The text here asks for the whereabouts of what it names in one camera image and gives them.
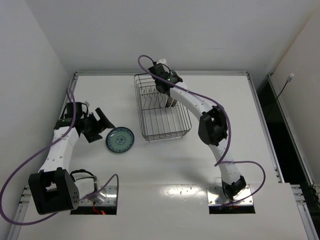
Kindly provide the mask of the blue floral green plate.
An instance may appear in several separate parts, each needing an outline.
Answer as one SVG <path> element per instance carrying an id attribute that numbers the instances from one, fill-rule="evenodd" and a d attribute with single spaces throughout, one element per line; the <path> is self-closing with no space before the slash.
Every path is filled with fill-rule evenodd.
<path id="1" fill-rule="evenodd" d="M 112 129 L 105 139 L 107 149 L 114 154 L 123 154 L 129 151 L 134 142 L 134 133 L 124 126 Z"/>

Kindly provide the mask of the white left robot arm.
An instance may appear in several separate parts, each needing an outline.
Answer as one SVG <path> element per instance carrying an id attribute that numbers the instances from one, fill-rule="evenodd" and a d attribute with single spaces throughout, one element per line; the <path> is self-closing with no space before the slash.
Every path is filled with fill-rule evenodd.
<path id="1" fill-rule="evenodd" d="M 40 215 L 76 210 L 83 199 L 102 203 L 104 198 L 98 192 L 98 179 L 88 177 L 75 179 L 69 172 L 70 161 L 76 142 L 84 136 L 89 143 L 102 139 L 106 129 L 115 126 L 98 107 L 95 113 L 84 112 L 82 103 L 76 107 L 67 104 L 66 113 L 56 122 L 53 145 L 38 173 L 29 176 L 31 195 Z"/>

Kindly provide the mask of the green red rimmed plate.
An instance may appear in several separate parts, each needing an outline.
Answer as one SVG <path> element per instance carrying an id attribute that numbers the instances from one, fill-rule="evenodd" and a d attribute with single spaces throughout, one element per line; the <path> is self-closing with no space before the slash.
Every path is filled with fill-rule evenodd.
<path id="1" fill-rule="evenodd" d="M 165 107 L 170 108 L 172 103 L 173 103 L 173 99 L 170 96 L 167 96 Z"/>
<path id="2" fill-rule="evenodd" d="M 176 99 L 173 99 L 171 106 L 174 108 L 174 107 L 176 106 L 177 102 L 178 102 L 178 101 L 177 101 Z"/>

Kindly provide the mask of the white plate with teal rim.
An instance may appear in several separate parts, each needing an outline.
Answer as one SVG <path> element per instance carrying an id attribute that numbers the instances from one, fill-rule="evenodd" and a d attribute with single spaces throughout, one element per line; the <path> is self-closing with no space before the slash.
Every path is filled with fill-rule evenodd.
<path id="1" fill-rule="evenodd" d="M 160 93 L 158 96 L 158 100 L 159 100 L 159 107 L 161 109 L 166 108 L 168 96 L 166 94 Z"/>

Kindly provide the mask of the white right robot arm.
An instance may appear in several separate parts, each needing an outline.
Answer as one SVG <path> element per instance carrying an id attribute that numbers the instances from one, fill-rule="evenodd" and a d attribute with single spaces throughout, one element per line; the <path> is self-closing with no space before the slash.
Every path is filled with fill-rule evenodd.
<path id="1" fill-rule="evenodd" d="M 234 163 L 232 154 L 229 153 L 230 121 L 224 109 L 192 93 L 182 78 L 176 73 L 168 73 L 163 64 L 156 63 L 148 71 L 155 81 L 158 92 L 178 101 L 197 118 L 198 136 L 208 145 L 216 158 L 221 173 L 223 193 L 232 201 L 247 184 Z"/>

